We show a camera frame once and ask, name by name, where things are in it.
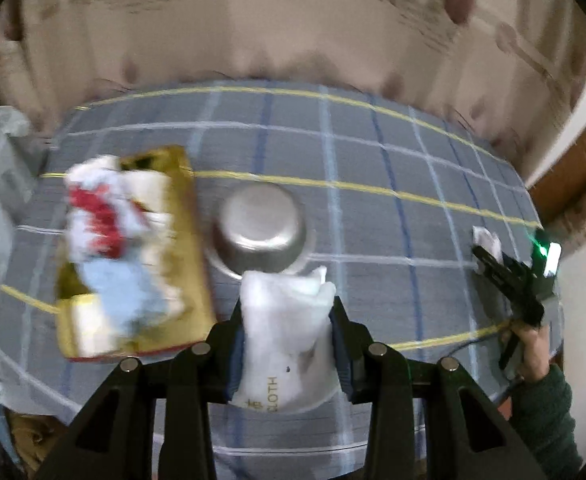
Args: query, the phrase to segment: yellow tray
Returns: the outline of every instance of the yellow tray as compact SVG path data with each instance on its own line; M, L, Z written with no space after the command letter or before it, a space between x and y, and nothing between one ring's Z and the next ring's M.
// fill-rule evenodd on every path
M175 240L164 254L164 277L167 283L182 291L184 312L155 327L148 328L124 343L117 354L144 355L184 348L206 339L215 323L206 277L201 235L198 225L194 176L181 146L164 146L156 150L122 158L122 170L155 170L170 178L166 190L167 212L172 215ZM57 307L55 316L57 340L62 354L71 360L98 360L105 356L82 357L73 330L71 298L88 294L74 265L60 249L57 275Z

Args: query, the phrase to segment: table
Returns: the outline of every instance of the table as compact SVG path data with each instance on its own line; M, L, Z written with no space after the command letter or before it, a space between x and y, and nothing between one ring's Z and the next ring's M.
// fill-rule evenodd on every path
M317 233L308 269L326 265L350 318L406 357L434 362L504 321L505 301L474 273L471 229L496 232L503 250L525 261L538 217L519 175L487 142L413 108L321 86L223 81L126 94L66 118L16 233L0 295L1 356L32 398L63 421L113 364L70 363L57 349L48 310L66 206L56 174L99 153L164 144L186 147L203 219L231 187L255 175L291 190ZM217 314L226 318L239 283L212 268L210 279ZM556 349L561 318L552 321ZM498 353L491 339L456 354L493 399L508 387ZM301 415L211 406L219 477L348 472L363 464L369 416L369 406L351 406L341 393ZM155 459L163 418L160 403ZM419 404L416 439L423 455Z

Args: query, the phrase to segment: dark green sweater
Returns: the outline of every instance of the dark green sweater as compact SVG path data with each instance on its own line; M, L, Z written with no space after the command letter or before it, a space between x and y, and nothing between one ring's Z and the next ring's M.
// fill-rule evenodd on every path
M520 384L512 394L510 423L549 480L572 480L582 464L569 414L571 400L570 386L556 365L541 381Z

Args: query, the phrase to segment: upside-down metal bowl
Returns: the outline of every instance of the upside-down metal bowl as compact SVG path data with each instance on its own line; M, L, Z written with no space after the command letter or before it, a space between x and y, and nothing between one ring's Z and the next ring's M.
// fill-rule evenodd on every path
M210 226L211 263L240 279L246 270L295 274L314 245L304 207L276 184L251 182L222 200Z

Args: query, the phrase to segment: metal screw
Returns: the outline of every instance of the metal screw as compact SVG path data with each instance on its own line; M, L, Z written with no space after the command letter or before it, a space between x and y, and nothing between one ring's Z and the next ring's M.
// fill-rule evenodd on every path
M442 368L444 368L444 370L447 370L449 372L454 372L459 368L459 361L454 357L444 357L440 361L440 364L442 365Z
M387 347L384 343L372 343L368 346L368 351L372 355L381 357L386 353Z
M208 343L196 343L190 348L190 351L195 355L206 355L211 351L211 345Z
M138 364L139 361L134 357L127 357L120 362L119 367L125 372L132 372L137 368Z

